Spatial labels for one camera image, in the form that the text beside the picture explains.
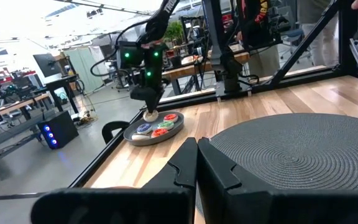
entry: metal tray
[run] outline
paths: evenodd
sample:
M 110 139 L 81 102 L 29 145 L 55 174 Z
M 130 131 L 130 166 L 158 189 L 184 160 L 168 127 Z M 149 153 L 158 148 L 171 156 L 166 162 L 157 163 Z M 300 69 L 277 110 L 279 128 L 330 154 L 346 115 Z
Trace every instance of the metal tray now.
M 157 126 L 159 123 L 164 121 L 164 116 L 168 115 L 168 114 L 176 114 L 178 115 L 178 120 L 175 122 L 174 127 L 169 130 L 169 132 L 167 134 L 163 134 L 159 137 L 156 138 L 150 138 L 147 140 L 141 140 L 141 141 L 134 141 L 132 140 L 132 135 L 136 133 L 136 129 L 144 124 L 147 123 L 145 120 L 141 119 L 140 121 L 136 121 L 135 123 L 131 124 L 125 131 L 124 131 L 124 138 L 129 141 L 132 145 L 134 146 L 149 146 L 149 145 L 153 145 L 153 144 L 157 144 L 160 143 L 162 141 L 165 141 L 171 137 L 173 137 L 174 135 L 176 135 L 182 128 L 184 125 L 184 121 L 185 121 L 185 117 L 183 114 L 179 113 L 179 112 L 161 112 L 158 115 L 157 120 L 155 120 L 154 122 L 151 122 L 150 124 L 152 125 L 152 129 L 153 131 L 157 129 Z

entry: workbench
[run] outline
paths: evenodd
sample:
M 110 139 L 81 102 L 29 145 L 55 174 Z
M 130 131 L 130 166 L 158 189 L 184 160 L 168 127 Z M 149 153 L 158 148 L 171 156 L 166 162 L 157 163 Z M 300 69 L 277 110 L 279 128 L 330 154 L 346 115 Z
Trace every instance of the workbench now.
M 187 98 L 196 94 L 205 95 L 210 91 L 192 93 Z M 257 93 L 251 97 L 188 106 L 175 111 L 185 116 L 185 127 L 176 136 L 146 147 L 132 146 L 117 136 L 118 140 L 111 141 L 106 147 L 106 150 L 113 148 L 112 153 L 99 164 L 83 187 L 142 187 L 161 170 L 186 138 L 211 138 L 233 125 L 251 119 L 286 113 L 329 113 L 358 118 L 358 78 L 333 78 Z M 80 179 L 81 176 L 73 184 L 79 184 Z M 198 211 L 195 223 L 204 223 Z
M 34 103 L 34 101 L 42 102 L 42 105 L 43 107 L 45 107 L 46 111 L 44 111 L 43 114 L 31 118 L 30 113 L 25 109 L 25 107 L 27 105 Z M 55 111 L 53 110 L 53 107 L 49 103 L 47 94 L 36 96 L 34 100 L 33 99 L 26 100 L 26 101 L 11 104 L 8 107 L 1 107 L 0 115 L 9 114 L 9 112 L 14 110 L 21 110 L 24 118 L 26 119 L 26 122 L 16 125 L 13 128 L 10 128 L 8 131 L 2 130 L 2 132 L 0 133 L 0 144 L 4 141 L 7 141 L 10 138 L 14 138 L 15 136 L 19 135 L 20 133 L 23 133 L 28 129 L 30 129 L 33 132 L 33 134 L 31 134 L 28 138 L 26 138 L 25 141 L 21 141 L 20 144 L 16 144 L 15 146 L 12 146 L 8 151 L 4 151 L 0 153 L 0 159 L 8 155 L 9 153 L 15 151 L 16 149 L 20 148 L 21 146 L 27 144 L 29 141 L 35 138 L 39 139 L 39 130 L 35 126 L 37 125 L 38 122 L 55 115 Z M 8 177 L 8 173 L 9 173 L 9 168 L 4 167 L 0 163 L 0 179 L 1 180 L 6 179 Z
M 248 52 L 241 52 L 242 47 L 240 45 L 238 44 L 233 45 L 231 46 L 231 49 L 234 52 L 234 57 L 239 63 L 245 64 L 250 59 L 250 55 Z M 179 78 L 192 76 L 192 79 L 194 80 L 196 85 L 196 91 L 200 91 L 201 87 L 200 84 L 198 83 L 198 78 L 197 78 L 198 74 L 200 73 L 200 71 L 201 73 L 213 71 L 210 61 L 207 61 L 205 63 L 205 69 L 204 69 L 204 63 L 201 63 L 199 68 L 199 66 L 194 65 L 194 62 L 195 61 L 193 60 L 193 57 L 189 56 L 182 60 L 182 64 L 184 64 L 185 66 L 182 66 L 180 68 L 174 68 L 162 73 L 163 78 L 168 78 L 171 80 L 173 92 L 175 95 L 181 94 L 181 88 L 178 81 Z
M 60 104 L 60 98 L 56 95 L 55 90 L 57 90 L 59 88 L 64 88 L 67 98 L 68 98 L 68 101 L 70 102 L 71 106 L 73 107 L 74 113 L 76 113 L 76 114 L 78 113 L 77 106 L 75 105 L 75 102 L 73 100 L 74 92 L 70 87 L 70 83 L 75 82 L 76 79 L 77 79 L 76 75 L 70 75 L 67 77 L 63 77 L 59 80 L 45 84 L 46 90 L 49 91 L 50 95 L 52 96 L 52 98 L 55 102 L 55 106 L 57 107 L 57 109 L 60 112 L 63 112 L 63 108 L 62 108 L 62 105 Z

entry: concrete floor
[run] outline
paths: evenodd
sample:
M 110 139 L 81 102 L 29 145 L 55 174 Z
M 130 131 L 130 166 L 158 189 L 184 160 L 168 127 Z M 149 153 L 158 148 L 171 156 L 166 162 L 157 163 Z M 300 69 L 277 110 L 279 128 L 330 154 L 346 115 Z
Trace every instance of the concrete floor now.
M 282 66 L 289 54 L 281 61 Z M 311 67 L 311 62 L 304 58 L 292 70 Z M 185 86 L 187 78 L 179 80 Z M 212 74 L 205 76 L 205 88 L 213 87 L 215 79 Z M 0 180 L 0 195 L 45 192 L 67 187 L 86 168 L 87 165 L 103 150 L 105 143 L 101 129 L 110 121 L 130 121 L 144 103 L 129 98 L 129 92 L 111 89 L 113 83 L 96 93 L 90 99 L 96 109 L 98 120 L 87 128 L 80 128 L 80 135 L 63 149 L 51 151 L 47 146 L 33 140 L 20 149 L 9 154 L 1 161 L 11 171 L 8 179 Z M 164 96 L 172 91 L 168 86 Z M 77 97 L 79 106 L 90 110 L 90 101 Z M 65 109 L 72 112 L 68 105 Z M 29 133 L 23 133 L 21 139 Z M 0 200 L 0 223 L 29 223 L 29 212 L 34 199 Z

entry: black box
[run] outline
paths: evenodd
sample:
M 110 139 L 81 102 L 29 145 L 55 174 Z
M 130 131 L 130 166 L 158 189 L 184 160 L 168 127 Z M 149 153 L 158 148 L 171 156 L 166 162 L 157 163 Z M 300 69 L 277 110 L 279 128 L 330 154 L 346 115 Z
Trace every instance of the black box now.
M 41 121 L 38 128 L 51 149 L 60 149 L 78 136 L 68 111 L 59 112 L 56 117 Z

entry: rotating platform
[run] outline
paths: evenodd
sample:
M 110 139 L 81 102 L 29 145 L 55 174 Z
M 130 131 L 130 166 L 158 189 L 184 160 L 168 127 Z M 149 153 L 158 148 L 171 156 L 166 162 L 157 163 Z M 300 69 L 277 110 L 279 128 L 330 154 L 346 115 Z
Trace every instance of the rotating platform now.
M 211 144 L 278 189 L 358 190 L 358 118 L 269 116 L 226 129 Z

